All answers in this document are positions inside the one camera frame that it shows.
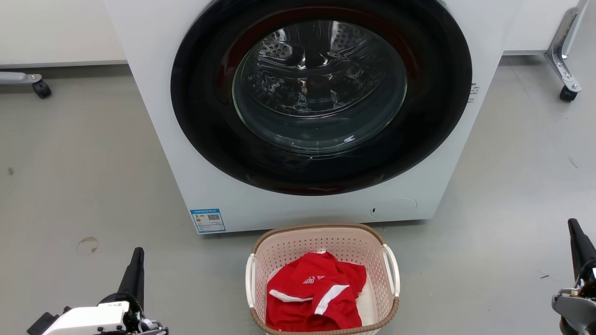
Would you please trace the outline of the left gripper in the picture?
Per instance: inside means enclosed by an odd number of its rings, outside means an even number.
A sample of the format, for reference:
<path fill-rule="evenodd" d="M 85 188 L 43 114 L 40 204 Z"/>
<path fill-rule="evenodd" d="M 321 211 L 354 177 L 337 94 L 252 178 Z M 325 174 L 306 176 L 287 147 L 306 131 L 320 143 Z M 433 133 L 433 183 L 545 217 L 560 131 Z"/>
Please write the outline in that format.
<path fill-rule="evenodd" d="M 136 247 L 117 293 L 95 307 L 70 309 L 45 329 L 43 335 L 168 335 L 169 328 L 145 317 L 144 250 Z"/>

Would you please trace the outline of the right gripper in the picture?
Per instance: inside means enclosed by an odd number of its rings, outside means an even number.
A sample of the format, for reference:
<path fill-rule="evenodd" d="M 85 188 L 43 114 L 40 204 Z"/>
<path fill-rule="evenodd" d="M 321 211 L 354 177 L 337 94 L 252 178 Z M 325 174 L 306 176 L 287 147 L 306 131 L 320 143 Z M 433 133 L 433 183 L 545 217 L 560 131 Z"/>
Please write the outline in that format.
<path fill-rule="evenodd" d="M 568 228 L 576 283 L 573 288 L 563 288 L 553 295 L 552 308 L 561 316 L 562 335 L 594 335 L 596 249 L 577 219 L 568 219 Z"/>

